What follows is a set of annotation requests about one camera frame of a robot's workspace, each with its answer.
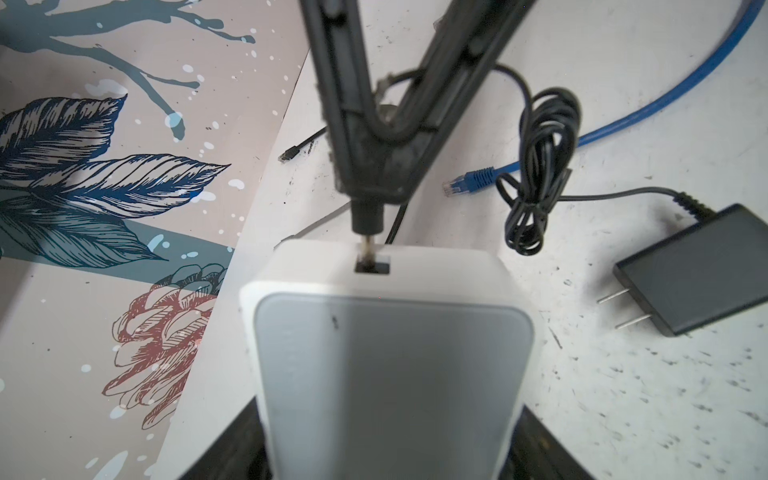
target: gray panel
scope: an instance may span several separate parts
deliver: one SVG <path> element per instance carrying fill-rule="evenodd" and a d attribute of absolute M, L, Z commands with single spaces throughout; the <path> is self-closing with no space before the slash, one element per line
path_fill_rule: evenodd
<path fill-rule="evenodd" d="M 524 313 L 280 293 L 255 323 L 280 480 L 491 477 L 531 351 Z"/>

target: power adapter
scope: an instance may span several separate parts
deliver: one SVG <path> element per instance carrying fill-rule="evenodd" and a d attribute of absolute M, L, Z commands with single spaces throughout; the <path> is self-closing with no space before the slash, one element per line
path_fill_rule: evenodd
<path fill-rule="evenodd" d="M 731 205 L 614 267 L 624 290 L 665 336 L 679 336 L 768 300 L 768 225 Z"/>

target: leaf illustration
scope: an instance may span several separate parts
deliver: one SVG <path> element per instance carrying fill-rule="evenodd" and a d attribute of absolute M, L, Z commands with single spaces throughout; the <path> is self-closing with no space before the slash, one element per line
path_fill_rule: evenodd
<path fill-rule="evenodd" d="M 32 195 L 0 202 L 0 228 L 25 249 L 62 266 L 105 268 L 134 260 L 162 260 L 123 220 L 53 207 Z"/>
<path fill-rule="evenodd" d="M 107 151 L 123 98 L 40 98 L 0 119 L 0 178 L 26 186 Z"/>
<path fill-rule="evenodd" d="M 52 203 L 139 218 L 184 205 L 227 167 L 169 154 L 131 155 L 73 165 L 33 182 L 30 189 Z"/>

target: black power cord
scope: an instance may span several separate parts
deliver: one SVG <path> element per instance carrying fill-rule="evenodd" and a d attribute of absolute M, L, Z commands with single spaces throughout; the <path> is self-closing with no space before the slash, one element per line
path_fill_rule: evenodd
<path fill-rule="evenodd" d="M 634 188 L 633 190 L 626 190 L 623 192 L 616 192 L 615 194 L 602 194 L 602 195 L 563 195 L 560 197 L 561 202 L 584 202 L 593 200 L 613 200 L 614 198 L 629 197 L 630 195 L 639 194 L 662 194 L 672 197 L 672 201 L 682 208 L 686 212 L 691 214 L 696 221 L 703 222 L 713 218 L 716 214 L 714 210 L 711 210 L 706 205 L 702 204 L 689 194 L 685 192 L 677 192 L 671 188 L 664 187 L 643 187 Z"/>
<path fill-rule="evenodd" d="M 548 215 L 571 174 L 568 162 L 578 144 L 581 109 L 576 96 L 564 88 L 548 88 L 532 98 L 518 72 L 504 65 L 495 70 L 518 84 L 525 102 L 520 118 L 520 181 L 507 173 L 496 177 L 496 188 L 510 208 L 504 238 L 507 247 L 521 255 L 535 255 L 544 246 Z M 504 182 L 517 190 L 515 198 Z"/>

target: red pinecone illustration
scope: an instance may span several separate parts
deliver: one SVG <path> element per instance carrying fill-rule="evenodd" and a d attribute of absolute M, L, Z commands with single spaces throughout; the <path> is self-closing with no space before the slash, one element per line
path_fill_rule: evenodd
<path fill-rule="evenodd" d="M 114 365 L 130 368 L 101 393 L 122 394 L 124 409 L 153 406 L 142 429 L 176 410 L 226 271 L 215 263 L 183 266 L 133 300 L 113 324 L 112 336 L 122 343 Z"/>

